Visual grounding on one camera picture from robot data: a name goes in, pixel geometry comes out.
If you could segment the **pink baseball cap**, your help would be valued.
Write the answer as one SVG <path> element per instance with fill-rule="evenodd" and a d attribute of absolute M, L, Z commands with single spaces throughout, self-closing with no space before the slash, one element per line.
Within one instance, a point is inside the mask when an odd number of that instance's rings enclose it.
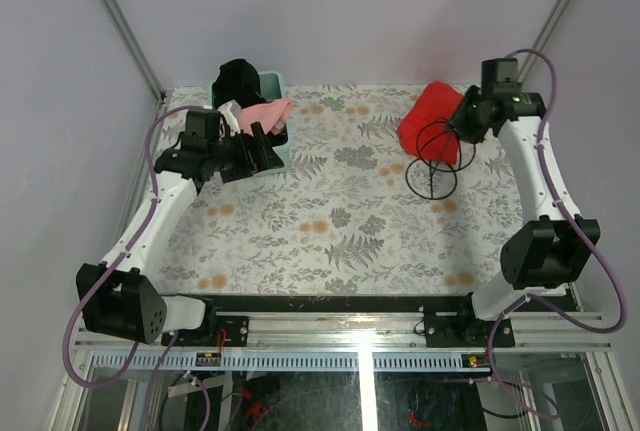
<path fill-rule="evenodd" d="M 286 122 L 293 112 L 293 101 L 290 99 L 276 99 L 272 102 L 256 104 L 240 109 L 236 113 L 236 120 L 240 129 L 251 136 L 254 135 L 252 125 L 259 123 L 265 134 L 278 135 L 284 131 Z"/>

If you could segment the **black wire hat stand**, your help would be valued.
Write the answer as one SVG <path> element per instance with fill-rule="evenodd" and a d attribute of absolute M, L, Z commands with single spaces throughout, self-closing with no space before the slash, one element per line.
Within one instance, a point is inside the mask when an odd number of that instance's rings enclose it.
<path fill-rule="evenodd" d="M 440 138 L 444 138 L 445 141 L 437 152 L 437 160 L 427 159 L 425 155 L 427 148 L 435 144 Z M 450 144 L 457 145 L 454 164 L 445 163 L 442 160 Z M 409 190 L 418 198 L 427 201 L 444 201 L 450 198 L 458 188 L 459 175 L 475 161 L 477 145 L 463 143 L 458 135 L 450 129 L 445 118 L 437 118 L 435 121 L 423 126 L 415 138 L 415 145 L 417 156 L 404 171 L 405 183 Z M 427 191 L 419 191 L 410 180 L 412 169 L 418 164 L 422 164 L 427 168 Z M 446 192 L 438 193 L 437 187 L 446 177 L 451 179 L 451 188 Z"/>

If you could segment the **red cloth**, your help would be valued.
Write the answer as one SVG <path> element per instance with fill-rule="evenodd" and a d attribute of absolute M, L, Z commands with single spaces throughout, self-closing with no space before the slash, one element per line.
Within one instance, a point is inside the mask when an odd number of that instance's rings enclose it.
<path fill-rule="evenodd" d="M 401 147 L 416 158 L 455 165 L 459 144 L 445 125 L 462 99 L 463 95 L 446 83 L 427 85 L 397 128 Z"/>

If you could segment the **teal plastic bin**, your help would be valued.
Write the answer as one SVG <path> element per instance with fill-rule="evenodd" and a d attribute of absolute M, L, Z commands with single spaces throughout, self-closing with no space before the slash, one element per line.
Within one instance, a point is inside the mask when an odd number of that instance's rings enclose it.
<path fill-rule="evenodd" d="M 259 79 L 260 79 L 261 93 L 266 100 L 265 103 L 272 102 L 280 98 L 289 99 L 286 97 L 283 78 L 279 72 L 258 71 L 258 70 L 257 72 L 259 74 Z M 211 104 L 213 105 L 212 94 L 211 94 L 212 83 L 210 85 L 210 101 L 211 101 Z M 288 121 L 286 122 L 286 126 L 288 130 L 288 135 L 289 135 L 289 142 L 284 146 L 279 146 L 275 148 L 272 147 L 273 150 L 278 154 L 278 156 L 284 161 L 284 168 L 276 171 L 256 172 L 257 175 L 270 175 L 270 174 L 276 174 L 276 173 L 283 173 L 287 171 L 288 168 L 290 167 L 290 148 L 293 143 L 293 137 L 292 137 L 292 131 L 290 130 L 290 126 L 288 125 Z"/>

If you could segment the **black cap gold logo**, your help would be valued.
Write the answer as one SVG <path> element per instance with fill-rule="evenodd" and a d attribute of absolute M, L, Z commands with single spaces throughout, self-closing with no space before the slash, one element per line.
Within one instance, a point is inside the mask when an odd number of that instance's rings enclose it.
<path fill-rule="evenodd" d="M 219 75 L 211 86 L 215 108 L 235 101 L 241 108 L 265 103 L 257 70 L 245 59 L 231 60 L 219 68 Z"/>

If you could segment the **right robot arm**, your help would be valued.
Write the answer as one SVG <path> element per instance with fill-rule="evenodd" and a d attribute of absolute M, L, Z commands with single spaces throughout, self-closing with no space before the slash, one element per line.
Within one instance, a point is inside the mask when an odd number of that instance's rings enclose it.
<path fill-rule="evenodd" d="M 544 121 L 549 109 L 537 93 L 523 91 L 514 57 L 483 61 L 481 83 L 470 87 L 446 126 L 477 145 L 496 137 L 512 168 L 523 213 L 522 227 L 502 246 L 500 272 L 471 295 L 473 311 L 456 320 L 458 338 L 478 345 L 490 320 L 529 295 L 575 282 L 600 226 L 586 219 L 566 189 Z"/>

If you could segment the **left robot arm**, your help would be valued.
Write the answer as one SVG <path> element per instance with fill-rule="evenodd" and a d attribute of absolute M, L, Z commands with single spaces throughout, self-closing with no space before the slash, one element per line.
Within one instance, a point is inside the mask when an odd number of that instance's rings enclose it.
<path fill-rule="evenodd" d="M 208 181 L 242 180 L 284 162 L 262 123 L 244 128 L 229 111 L 182 110 L 186 119 L 176 142 L 148 158 L 151 190 L 134 218 L 100 263 L 77 272 L 76 315 L 90 332 L 151 344 L 164 333 L 184 331 L 201 346 L 218 336 L 219 322 L 203 299 L 164 297 L 146 274 L 160 266 L 178 221 Z"/>

